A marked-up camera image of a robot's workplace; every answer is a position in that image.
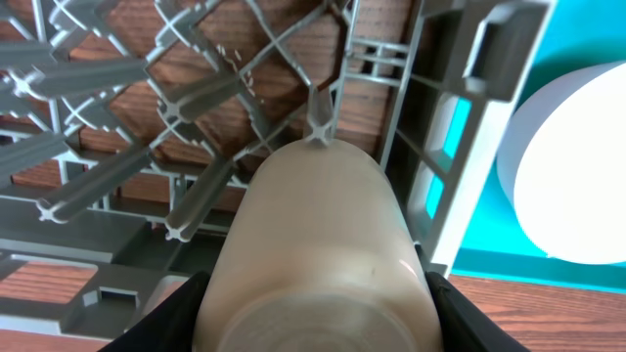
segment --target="gray rack grid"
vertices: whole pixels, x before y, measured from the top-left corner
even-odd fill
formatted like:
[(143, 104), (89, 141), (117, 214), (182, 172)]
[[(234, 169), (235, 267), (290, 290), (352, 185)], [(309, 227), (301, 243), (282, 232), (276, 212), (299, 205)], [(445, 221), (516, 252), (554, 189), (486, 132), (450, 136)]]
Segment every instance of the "gray rack grid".
[[(145, 59), (136, 58), (107, 25), (115, 0), (32, 3), (35, 28), (0, 0), (0, 21), (12, 24), (25, 39), (0, 42), (0, 69), (8, 72), (0, 82), (0, 113), (27, 116), (38, 127), (8, 124), (0, 129), (0, 136), (13, 141), (0, 148), (0, 271), (6, 277), (28, 260), (98, 271), (67, 305), (0, 297), (0, 328), (103, 339), (115, 338), (140, 320), (167, 284), (197, 270), (212, 270), (233, 215), (211, 208), (227, 186), (247, 187), (241, 159), (280, 148), (283, 132), (304, 112), (303, 138), (330, 143), (346, 79), (394, 88), (378, 162), (400, 200), (425, 269), (449, 273), (555, 5), (552, 0), (423, 0), (414, 6), (407, 41), (391, 43), (354, 35), (359, 0), (322, 1), (280, 34), (254, 0), (246, 0), (270, 43), (237, 69), (196, 28), (218, 0), (188, 8), (156, 0), (165, 25)], [(336, 80), (317, 87), (284, 43), (328, 12), (344, 26), (345, 48)], [(422, 33), (433, 29), (439, 33), (435, 50), (421, 53)], [(108, 39), (124, 58), (69, 62), (69, 51), (89, 33)], [(202, 55), (216, 72), (167, 90), (147, 68), (178, 42)], [(309, 89), (307, 104), (277, 123), (267, 119), (246, 85), (247, 73), (274, 52)], [(354, 71), (352, 60), (369, 68)], [(166, 126), (146, 146), (109, 109), (137, 81), (147, 81), (158, 94), (158, 114)], [(227, 158), (194, 121), (232, 97), (246, 108), (256, 140)], [(29, 99), (47, 102), (51, 117)], [(458, 152), (450, 155), (444, 142), (460, 100), (470, 102), (471, 109)], [(118, 154), (82, 151), (77, 143), (82, 128), (115, 131), (129, 148)], [(172, 135), (205, 149), (212, 156), (210, 165), (202, 170), (157, 160), (152, 150)], [(60, 188), (44, 192), (11, 183), (12, 174), (50, 158), (59, 162)], [(169, 179), (168, 209), (111, 196), (140, 172)], [(435, 177), (444, 190), (430, 215), (426, 197)], [(167, 231), (154, 236), (149, 223), (164, 224)], [(194, 237), (198, 231), (210, 236)]]

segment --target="teal surface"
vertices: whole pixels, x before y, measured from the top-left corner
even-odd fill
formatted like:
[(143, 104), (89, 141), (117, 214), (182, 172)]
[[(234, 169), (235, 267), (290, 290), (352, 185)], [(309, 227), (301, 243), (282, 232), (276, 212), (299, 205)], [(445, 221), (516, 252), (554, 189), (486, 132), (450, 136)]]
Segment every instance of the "teal surface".
[[(560, 0), (520, 103), (566, 73), (624, 60), (625, 0)], [(585, 266), (547, 258), (519, 227), (500, 187), (495, 167), (489, 174), (452, 272), (626, 293), (626, 263)]]
[[(452, 114), (452, 121), (450, 122), (450, 128), (448, 135), (443, 143), (443, 152), (450, 158), (454, 158), (457, 153), (459, 144), (461, 143), (461, 137), (463, 136), (463, 130), (466, 128), (466, 122), (471, 111), (471, 101), (465, 98), (459, 98), (457, 106)], [(437, 211), (441, 196), (443, 196), (443, 182), (436, 175), (432, 178), (428, 194), (426, 195), (426, 213), (432, 219), (434, 213)]]

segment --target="wooden surface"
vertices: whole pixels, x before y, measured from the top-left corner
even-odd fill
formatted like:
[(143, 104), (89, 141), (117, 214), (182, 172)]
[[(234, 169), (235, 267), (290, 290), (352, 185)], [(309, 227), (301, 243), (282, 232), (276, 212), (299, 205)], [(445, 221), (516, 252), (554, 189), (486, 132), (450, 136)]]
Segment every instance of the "wooden surface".
[[(0, 282), (0, 296), (66, 303), (93, 273), (28, 263)], [(626, 351), (625, 295), (463, 277), (451, 282), (532, 351)], [(0, 351), (7, 352), (88, 352), (105, 344), (9, 330), (0, 330), (0, 341)]]

